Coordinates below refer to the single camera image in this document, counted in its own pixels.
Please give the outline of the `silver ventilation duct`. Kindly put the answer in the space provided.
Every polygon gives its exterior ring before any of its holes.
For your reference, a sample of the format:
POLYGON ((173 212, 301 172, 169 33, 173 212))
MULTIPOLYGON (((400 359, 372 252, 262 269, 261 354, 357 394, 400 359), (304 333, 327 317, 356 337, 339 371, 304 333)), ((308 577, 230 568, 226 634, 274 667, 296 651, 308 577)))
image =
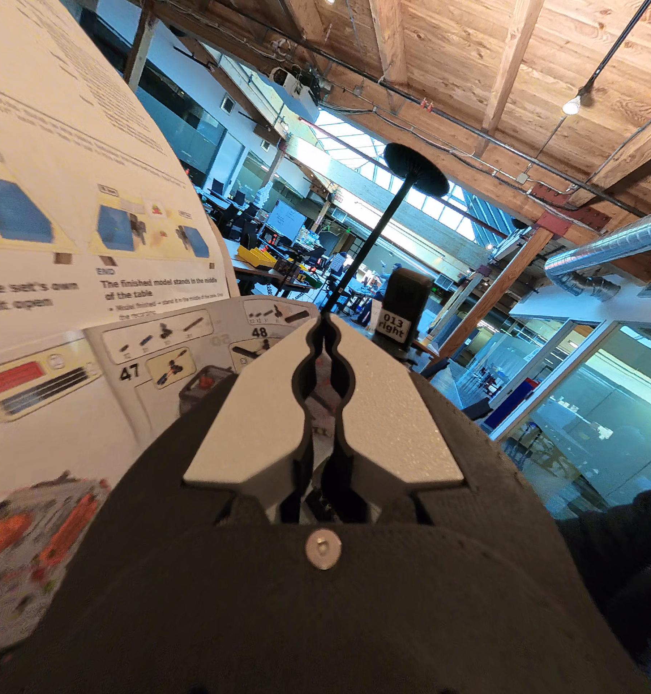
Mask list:
POLYGON ((579 271, 650 251, 651 214, 590 244, 551 256, 544 272, 553 285, 573 296, 587 295, 606 302, 616 297, 620 286, 604 277, 581 275, 579 271))

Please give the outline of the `white board screen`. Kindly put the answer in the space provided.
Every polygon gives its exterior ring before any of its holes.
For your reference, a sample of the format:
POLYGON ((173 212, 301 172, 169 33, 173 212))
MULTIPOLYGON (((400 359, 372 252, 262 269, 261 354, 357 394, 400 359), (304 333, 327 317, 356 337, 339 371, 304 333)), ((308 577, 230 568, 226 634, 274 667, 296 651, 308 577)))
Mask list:
POLYGON ((284 201, 278 200, 273 210, 269 213, 265 227, 268 230, 276 232, 278 236, 294 242, 300 234, 306 216, 284 201))

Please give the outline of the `ceiling spot lamp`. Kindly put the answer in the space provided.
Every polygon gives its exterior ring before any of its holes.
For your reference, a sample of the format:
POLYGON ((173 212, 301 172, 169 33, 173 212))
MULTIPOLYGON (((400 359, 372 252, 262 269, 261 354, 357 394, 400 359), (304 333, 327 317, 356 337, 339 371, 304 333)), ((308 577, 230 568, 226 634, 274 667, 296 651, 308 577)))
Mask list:
POLYGON ((568 100, 562 106, 562 113, 564 117, 572 117, 578 115, 582 109, 590 108, 592 105, 592 88, 586 89, 588 85, 584 85, 576 95, 568 100))

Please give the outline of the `white instruction booklet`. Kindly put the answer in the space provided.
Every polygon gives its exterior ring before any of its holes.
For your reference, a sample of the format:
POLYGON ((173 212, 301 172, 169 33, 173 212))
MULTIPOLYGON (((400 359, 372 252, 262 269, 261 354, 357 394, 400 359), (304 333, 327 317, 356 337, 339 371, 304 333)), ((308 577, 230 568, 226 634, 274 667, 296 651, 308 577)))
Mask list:
POLYGON ((139 309, 0 353, 0 652, 33 632, 141 452, 317 313, 275 296, 139 309))

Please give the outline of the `white task instruction sheet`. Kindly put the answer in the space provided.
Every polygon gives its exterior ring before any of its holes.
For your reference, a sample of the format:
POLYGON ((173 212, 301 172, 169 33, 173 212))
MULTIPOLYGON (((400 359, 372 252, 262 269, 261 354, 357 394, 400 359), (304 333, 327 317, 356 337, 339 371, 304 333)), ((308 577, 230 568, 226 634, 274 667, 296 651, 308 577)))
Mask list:
POLYGON ((229 298, 189 177, 59 1, 0 1, 0 353, 229 298))

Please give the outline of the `black pole with round disc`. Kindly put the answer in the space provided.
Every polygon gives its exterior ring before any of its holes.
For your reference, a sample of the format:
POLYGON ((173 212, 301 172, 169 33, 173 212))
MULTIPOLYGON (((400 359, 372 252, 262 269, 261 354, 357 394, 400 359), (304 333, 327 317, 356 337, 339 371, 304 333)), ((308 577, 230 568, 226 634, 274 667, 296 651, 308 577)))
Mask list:
POLYGON ((341 298, 349 282, 355 277, 357 270, 380 238, 385 227, 393 218, 394 213, 405 200, 408 192, 416 187, 425 195, 442 198, 450 191, 450 182, 446 175, 437 168, 434 162, 425 158, 419 152, 401 143, 389 143, 384 148, 384 160, 392 175, 402 179, 399 190, 392 201, 382 212, 380 220, 365 240, 356 254, 353 263, 349 265, 345 275, 333 290, 329 299, 321 307, 321 313, 327 314, 341 298))

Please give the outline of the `yellow parts bin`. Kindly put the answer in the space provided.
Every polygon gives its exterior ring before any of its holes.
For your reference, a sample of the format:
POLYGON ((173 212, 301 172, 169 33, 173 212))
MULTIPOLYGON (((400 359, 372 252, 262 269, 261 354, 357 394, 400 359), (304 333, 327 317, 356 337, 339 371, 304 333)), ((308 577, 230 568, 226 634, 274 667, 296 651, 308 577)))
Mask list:
POLYGON ((260 247, 246 248, 239 245, 236 255, 242 262, 260 271, 272 270, 277 263, 277 259, 274 256, 260 247))

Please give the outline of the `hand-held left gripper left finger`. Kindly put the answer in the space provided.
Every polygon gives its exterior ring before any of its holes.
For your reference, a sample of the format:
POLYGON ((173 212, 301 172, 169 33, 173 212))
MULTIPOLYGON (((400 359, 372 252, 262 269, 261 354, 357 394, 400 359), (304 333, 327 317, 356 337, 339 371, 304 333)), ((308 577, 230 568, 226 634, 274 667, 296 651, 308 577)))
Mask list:
POLYGON ((184 473, 185 484, 255 498, 298 522, 313 474, 313 417, 321 317, 310 318, 244 368, 184 473))

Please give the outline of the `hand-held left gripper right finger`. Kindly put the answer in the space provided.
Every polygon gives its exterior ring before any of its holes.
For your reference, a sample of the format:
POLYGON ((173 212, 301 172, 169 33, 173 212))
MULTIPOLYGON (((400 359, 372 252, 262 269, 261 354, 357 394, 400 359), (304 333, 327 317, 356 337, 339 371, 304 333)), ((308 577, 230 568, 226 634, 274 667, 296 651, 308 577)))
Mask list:
POLYGON ((369 521, 373 507, 465 484, 406 367, 331 314, 325 349, 340 397, 325 499, 341 521, 369 521))

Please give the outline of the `white ceiling unit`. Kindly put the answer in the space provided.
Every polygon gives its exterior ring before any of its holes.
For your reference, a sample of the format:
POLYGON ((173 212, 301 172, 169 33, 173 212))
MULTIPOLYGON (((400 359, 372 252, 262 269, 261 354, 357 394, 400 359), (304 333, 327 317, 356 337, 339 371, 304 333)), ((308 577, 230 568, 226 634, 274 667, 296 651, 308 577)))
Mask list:
POLYGON ((305 106, 318 109, 321 103, 321 80, 312 71, 303 72, 294 65, 287 70, 275 67, 269 73, 269 81, 285 91, 292 99, 298 100, 305 106))

